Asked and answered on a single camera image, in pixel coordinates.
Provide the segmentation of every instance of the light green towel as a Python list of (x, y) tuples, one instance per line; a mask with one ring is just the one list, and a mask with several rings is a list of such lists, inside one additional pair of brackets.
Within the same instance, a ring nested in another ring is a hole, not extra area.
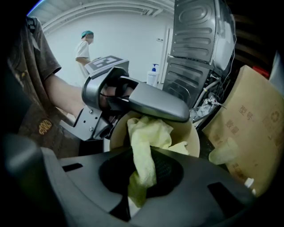
[(141, 207), (146, 200), (147, 188), (157, 183), (154, 161), (150, 146), (170, 149), (179, 153), (188, 154), (186, 142), (169, 148), (172, 144), (171, 126), (160, 119), (143, 116), (141, 119), (132, 118), (127, 121), (128, 132), (133, 150), (136, 171), (130, 176), (128, 197), (137, 207)]

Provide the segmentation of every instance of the ceiling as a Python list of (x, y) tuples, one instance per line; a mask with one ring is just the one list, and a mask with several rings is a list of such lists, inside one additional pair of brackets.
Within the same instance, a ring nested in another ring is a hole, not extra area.
[(132, 12), (156, 17), (174, 16), (174, 0), (43, 0), (29, 16), (37, 17), (45, 33), (80, 17), (100, 12)]

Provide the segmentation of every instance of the tube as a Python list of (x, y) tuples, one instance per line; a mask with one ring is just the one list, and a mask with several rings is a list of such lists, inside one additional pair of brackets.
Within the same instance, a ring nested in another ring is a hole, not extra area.
[(215, 86), (216, 84), (218, 84), (220, 82), (220, 80), (216, 80), (213, 83), (209, 84), (206, 88), (203, 88), (203, 91), (201, 92), (199, 98), (197, 99), (194, 108), (197, 107), (199, 105), (199, 103), (201, 102), (201, 100), (203, 99), (203, 96), (205, 95), (205, 93), (207, 92), (206, 90), (210, 89), (211, 87)]

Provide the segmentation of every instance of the soap dispenser bottle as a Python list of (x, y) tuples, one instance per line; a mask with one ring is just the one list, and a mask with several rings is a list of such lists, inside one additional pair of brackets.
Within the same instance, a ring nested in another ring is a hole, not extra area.
[(153, 87), (157, 87), (159, 73), (156, 72), (155, 66), (156, 65), (158, 66), (158, 64), (153, 64), (153, 65), (154, 67), (152, 68), (152, 71), (147, 72), (147, 84)]

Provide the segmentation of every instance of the metal panel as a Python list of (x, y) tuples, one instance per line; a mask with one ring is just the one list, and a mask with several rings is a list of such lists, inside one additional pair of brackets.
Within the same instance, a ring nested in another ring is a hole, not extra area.
[(172, 56), (210, 62), (214, 34), (213, 0), (176, 0)]
[(210, 69), (188, 59), (169, 60), (163, 90), (183, 100), (192, 108), (210, 73)]

